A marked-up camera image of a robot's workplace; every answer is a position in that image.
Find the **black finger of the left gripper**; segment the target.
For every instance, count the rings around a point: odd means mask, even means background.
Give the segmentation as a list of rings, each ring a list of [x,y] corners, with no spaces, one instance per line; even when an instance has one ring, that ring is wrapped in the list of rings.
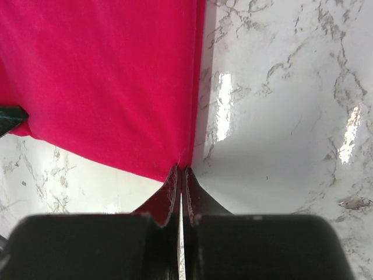
[[[0,109],[0,137],[18,127],[29,118],[27,112],[19,107],[2,106]]]

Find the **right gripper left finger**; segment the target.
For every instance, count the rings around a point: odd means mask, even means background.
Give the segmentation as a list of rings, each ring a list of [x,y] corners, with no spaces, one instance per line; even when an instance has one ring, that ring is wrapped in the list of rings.
[[[1,252],[2,279],[178,279],[181,170],[131,213],[34,215]]]

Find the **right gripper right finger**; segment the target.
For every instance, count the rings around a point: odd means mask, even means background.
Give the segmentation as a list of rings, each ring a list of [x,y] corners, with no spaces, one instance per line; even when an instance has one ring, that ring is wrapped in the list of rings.
[[[348,279],[336,232],[315,215],[235,215],[181,179],[187,279]]]

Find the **red t shirt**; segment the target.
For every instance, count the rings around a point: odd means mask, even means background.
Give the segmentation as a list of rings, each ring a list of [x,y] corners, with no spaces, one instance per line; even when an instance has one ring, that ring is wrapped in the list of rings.
[[[205,1],[2,1],[1,105],[14,130],[163,181],[190,165]]]

